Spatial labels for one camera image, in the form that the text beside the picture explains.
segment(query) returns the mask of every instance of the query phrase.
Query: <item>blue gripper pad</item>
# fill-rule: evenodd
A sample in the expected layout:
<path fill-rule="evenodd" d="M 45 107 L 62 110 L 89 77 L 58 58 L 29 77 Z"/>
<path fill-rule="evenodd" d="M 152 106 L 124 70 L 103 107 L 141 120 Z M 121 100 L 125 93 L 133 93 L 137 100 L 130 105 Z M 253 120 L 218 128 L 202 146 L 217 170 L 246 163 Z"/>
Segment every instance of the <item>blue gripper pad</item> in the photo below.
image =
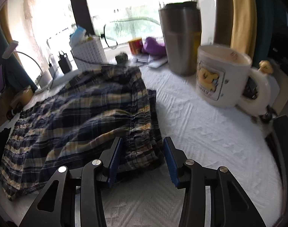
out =
<path fill-rule="evenodd" d="M 108 179 L 106 182 L 108 187 L 111 187 L 111 185 L 115 182 L 119 163 L 120 163 L 122 147 L 123 147 L 123 139 L 120 138 L 118 145 L 117 145 L 117 147 L 113 153 L 113 158 L 112 158 L 110 165 L 109 165 Z"/>
<path fill-rule="evenodd" d="M 175 162 L 175 158 L 173 156 L 173 153 L 171 151 L 167 138 L 163 140 L 163 146 L 164 146 L 164 155 L 165 155 L 171 181 L 173 182 L 175 187 L 178 187 L 180 185 L 180 180 L 178 177 L 178 166 Z"/>

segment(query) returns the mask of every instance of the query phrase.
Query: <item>white box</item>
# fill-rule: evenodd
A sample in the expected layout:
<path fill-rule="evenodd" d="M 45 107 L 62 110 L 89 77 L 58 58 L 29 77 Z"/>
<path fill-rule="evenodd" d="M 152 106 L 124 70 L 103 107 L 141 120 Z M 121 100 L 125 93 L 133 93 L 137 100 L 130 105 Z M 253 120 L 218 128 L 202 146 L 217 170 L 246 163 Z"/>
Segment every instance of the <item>white box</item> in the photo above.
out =
<path fill-rule="evenodd" d="M 89 63 L 106 64 L 107 59 L 99 36 L 72 49 L 75 63 L 80 70 L 88 70 Z"/>

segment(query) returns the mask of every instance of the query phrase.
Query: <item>cartoon print on mug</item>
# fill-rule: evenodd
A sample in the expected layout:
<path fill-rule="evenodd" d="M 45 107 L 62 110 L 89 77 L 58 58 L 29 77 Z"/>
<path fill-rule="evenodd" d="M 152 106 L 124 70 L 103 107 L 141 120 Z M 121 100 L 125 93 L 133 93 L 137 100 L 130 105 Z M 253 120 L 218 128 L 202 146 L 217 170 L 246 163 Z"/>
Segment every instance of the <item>cartoon print on mug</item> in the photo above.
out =
<path fill-rule="evenodd" d="M 208 91 L 214 93 L 217 89 L 219 75 L 214 72 L 209 72 L 206 68 L 198 67 L 198 81 Z"/>
<path fill-rule="evenodd" d="M 197 64 L 197 87 L 209 98 L 217 101 L 225 76 L 225 71 L 206 66 L 204 62 Z"/>

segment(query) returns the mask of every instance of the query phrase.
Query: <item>mug handle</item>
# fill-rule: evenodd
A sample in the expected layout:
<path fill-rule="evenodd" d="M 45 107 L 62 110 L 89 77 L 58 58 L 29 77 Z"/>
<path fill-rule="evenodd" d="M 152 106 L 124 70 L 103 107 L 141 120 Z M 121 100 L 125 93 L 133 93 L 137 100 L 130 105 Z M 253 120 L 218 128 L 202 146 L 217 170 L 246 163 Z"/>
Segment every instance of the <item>mug handle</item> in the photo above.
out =
<path fill-rule="evenodd" d="M 237 104 L 252 116 L 264 115 L 267 112 L 271 95 L 267 74 L 258 71 L 256 68 L 250 68 L 249 76 L 257 85 L 258 96 L 255 100 L 251 100 L 242 95 Z"/>

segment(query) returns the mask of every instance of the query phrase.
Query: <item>black cable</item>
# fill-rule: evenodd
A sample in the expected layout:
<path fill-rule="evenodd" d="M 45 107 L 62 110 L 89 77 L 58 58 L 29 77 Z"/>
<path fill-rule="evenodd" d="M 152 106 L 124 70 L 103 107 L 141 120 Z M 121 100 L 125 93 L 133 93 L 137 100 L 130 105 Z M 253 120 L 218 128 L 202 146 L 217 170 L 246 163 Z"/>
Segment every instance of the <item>black cable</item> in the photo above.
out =
<path fill-rule="evenodd" d="M 42 78 L 42 76 L 43 76 L 43 73 L 41 72 L 41 74 L 40 74 L 40 79 L 37 81 L 38 82 L 38 84 L 39 84 L 39 82 L 41 81 L 41 78 Z"/>
<path fill-rule="evenodd" d="M 48 65 L 50 64 L 50 58 L 53 54 L 50 54 L 49 57 L 48 57 Z"/>
<path fill-rule="evenodd" d="M 51 85 L 50 85 L 49 89 L 51 89 L 51 88 L 53 87 L 54 79 L 55 79 L 55 76 L 56 76 L 56 74 L 57 74 L 59 68 L 60 68 L 60 66 L 57 67 L 57 70 L 56 70 L 55 73 L 54 73 L 53 80 L 51 81 Z"/>
<path fill-rule="evenodd" d="M 110 46 L 108 45 L 107 40 L 106 40 L 106 36 L 105 36 L 105 27 L 106 27 L 106 24 L 105 24 L 104 27 L 103 27 L 103 33 L 104 33 L 104 40 L 105 40 L 105 43 L 107 44 L 107 46 L 108 46 L 109 48 L 111 48 L 112 50 L 114 50 L 114 49 L 117 48 L 117 46 L 118 46 L 118 42 L 116 41 L 116 43 L 117 43 L 116 46 L 111 46 L 111 47 L 110 47 Z"/>
<path fill-rule="evenodd" d="M 84 62 L 84 63 L 91 64 L 91 65 L 100 65 L 100 66 L 105 66 L 105 65 L 111 66 L 111 65 L 113 65 L 113 64 L 109 64 L 109 63 L 94 63 L 94 62 L 89 62 L 89 61 L 87 61 L 87 60 L 81 60 L 81 59 L 79 59 L 79 58 L 77 58 L 77 57 L 75 57 L 75 56 L 74 56 L 73 58 L 76 59 L 76 60 L 82 61 L 82 62 Z"/>
<path fill-rule="evenodd" d="M 114 21 L 110 21 L 109 23 L 113 23 L 113 22 L 129 22 L 129 21 L 134 21 L 134 20 L 147 20 L 147 21 L 150 21 L 150 22 L 152 22 L 152 23 L 155 23 L 155 24 L 157 24 L 157 25 L 159 25 L 159 26 L 161 25 L 157 20 L 152 19 L 152 18 L 149 18 L 149 17 L 137 17 L 137 18 L 114 20 Z M 106 27 L 106 25 L 107 25 L 107 24 L 105 24 L 104 27 L 103 27 L 103 34 L 101 35 L 101 38 L 104 38 L 105 43 L 107 44 L 107 46 L 108 46 L 109 48 L 111 48 L 112 50 L 114 50 L 114 49 L 117 48 L 118 42 L 117 42 L 115 39 L 113 39 L 113 38 L 106 37 L 106 35 L 105 35 L 105 27 Z M 110 40 L 113 40 L 113 41 L 116 41 L 116 44 L 117 44 L 117 45 L 110 47 L 110 46 L 108 45 L 108 43 L 107 43 L 106 38 L 108 38 L 108 39 L 110 39 Z"/>

